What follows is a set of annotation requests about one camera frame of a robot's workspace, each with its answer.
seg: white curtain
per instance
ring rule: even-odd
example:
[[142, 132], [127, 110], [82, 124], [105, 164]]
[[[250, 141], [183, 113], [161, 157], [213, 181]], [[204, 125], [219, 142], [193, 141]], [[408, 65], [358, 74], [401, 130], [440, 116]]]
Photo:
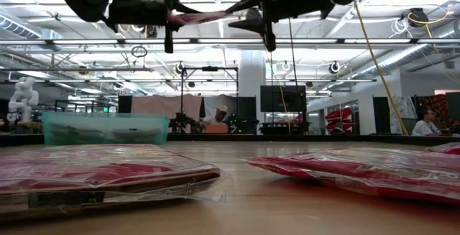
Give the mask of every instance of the white curtain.
[[[401, 118], [404, 119], [417, 119], [417, 113], [415, 112], [415, 106], [410, 97], [393, 96], [396, 108], [400, 113]], [[396, 112], [393, 109], [391, 101], [388, 99], [390, 105], [390, 128], [393, 134], [403, 134], [400, 122], [397, 120]]]

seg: black monitor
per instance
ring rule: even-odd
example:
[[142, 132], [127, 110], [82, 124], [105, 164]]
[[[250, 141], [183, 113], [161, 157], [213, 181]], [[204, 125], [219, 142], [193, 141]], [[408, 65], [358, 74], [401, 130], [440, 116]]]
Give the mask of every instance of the black monitor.
[[448, 115], [460, 119], [460, 92], [446, 93]]
[[305, 86], [282, 86], [281, 89], [282, 92], [279, 86], [260, 86], [260, 111], [265, 113], [306, 111]]

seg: pink backdrop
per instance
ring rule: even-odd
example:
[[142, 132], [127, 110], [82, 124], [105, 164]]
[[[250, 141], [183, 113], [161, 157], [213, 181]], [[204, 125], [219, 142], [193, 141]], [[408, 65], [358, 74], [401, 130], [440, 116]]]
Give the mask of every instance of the pink backdrop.
[[[200, 117], [200, 107], [202, 98], [190, 94], [183, 96], [183, 112], [193, 119]], [[180, 112], [180, 96], [146, 96], [133, 97], [133, 114], [165, 114], [169, 119], [175, 117], [175, 113]]]

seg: person in white cap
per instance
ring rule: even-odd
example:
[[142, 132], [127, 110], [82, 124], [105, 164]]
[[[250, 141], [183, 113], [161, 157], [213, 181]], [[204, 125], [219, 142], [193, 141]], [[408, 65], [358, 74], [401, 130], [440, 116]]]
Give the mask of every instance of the person in white cap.
[[200, 120], [200, 126], [206, 127], [209, 124], [225, 124], [223, 121], [226, 119], [229, 108], [227, 106], [220, 106], [216, 109], [216, 115], [207, 116]]

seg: person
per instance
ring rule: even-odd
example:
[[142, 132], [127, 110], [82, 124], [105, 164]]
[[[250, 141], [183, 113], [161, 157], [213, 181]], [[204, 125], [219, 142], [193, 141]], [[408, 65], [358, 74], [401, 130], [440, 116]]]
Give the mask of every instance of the person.
[[201, 127], [206, 127], [209, 124], [225, 124], [224, 120], [227, 117], [229, 108], [227, 106], [220, 106], [216, 109], [214, 116], [207, 116], [199, 121]]
[[423, 112], [422, 120], [418, 121], [415, 124], [414, 129], [412, 130], [413, 136], [441, 136], [442, 133], [439, 131], [438, 127], [433, 124], [433, 121], [436, 119], [436, 113], [431, 110], [425, 110]]

